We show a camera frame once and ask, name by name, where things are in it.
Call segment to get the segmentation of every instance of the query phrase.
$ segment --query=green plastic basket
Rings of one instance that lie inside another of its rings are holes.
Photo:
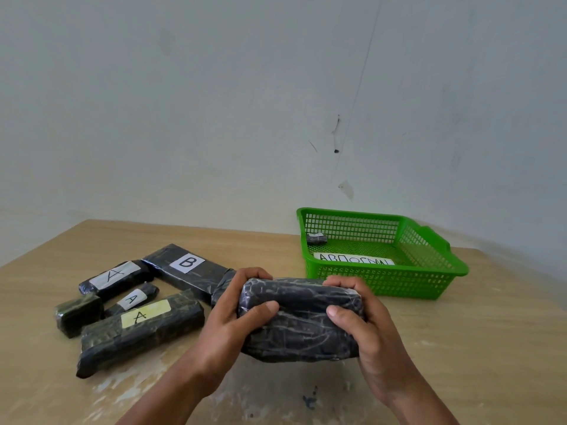
[[[299,208],[297,217],[308,278],[358,276],[376,295],[436,300],[455,276],[468,274],[449,242],[412,219],[308,207]],[[327,244],[308,246],[306,234],[319,232]],[[333,253],[340,261],[316,259],[315,252]],[[394,265],[344,262],[347,254],[388,258]]]

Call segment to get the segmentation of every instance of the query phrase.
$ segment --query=person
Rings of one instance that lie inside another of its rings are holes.
[[[245,338],[278,312],[275,301],[260,304],[237,318],[242,286],[249,278],[272,279],[261,268],[237,271],[209,314],[197,342],[117,422],[118,425],[183,425],[199,404],[221,384],[240,354]],[[358,343],[360,369],[373,395],[388,407],[401,424],[458,424],[436,395],[401,341],[390,314],[356,277],[329,276],[323,283],[356,290],[367,321],[334,305],[327,315]]]

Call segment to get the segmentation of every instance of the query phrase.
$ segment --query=wooden table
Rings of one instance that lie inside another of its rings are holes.
[[[197,334],[80,380],[79,340],[53,318],[82,280],[171,242],[227,267],[304,276],[298,236],[85,221],[0,269],[1,423],[114,423],[194,342]],[[478,250],[454,251],[471,272],[440,300],[383,299],[411,357],[462,424],[567,423],[566,313]],[[176,292],[157,285],[160,296]],[[356,360],[263,364],[245,355],[189,423],[214,421],[395,423]]]

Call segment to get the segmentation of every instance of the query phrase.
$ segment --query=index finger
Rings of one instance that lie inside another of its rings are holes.
[[[259,279],[272,279],[272,275],[260,267],[248,267],[239,269],[234,275],[225,292],[216,302],[214,309],[225,310],[227,315],[235,312],[240,298],[240,292],[248,279],[253,277]]]
[[[324,282],[325,286],[340,286],[341,288],[354,289],[360,294],[362,304],[368,320],[377,327],[393,325],[392,317],[386,306],[374,295],[366,282],[360,277],[329,276]]]

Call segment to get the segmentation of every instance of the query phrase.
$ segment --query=wall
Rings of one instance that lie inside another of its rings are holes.
[[[316,206],[560,277],[566,3],[0,0],[0,262],[86,218],[297,232]]]

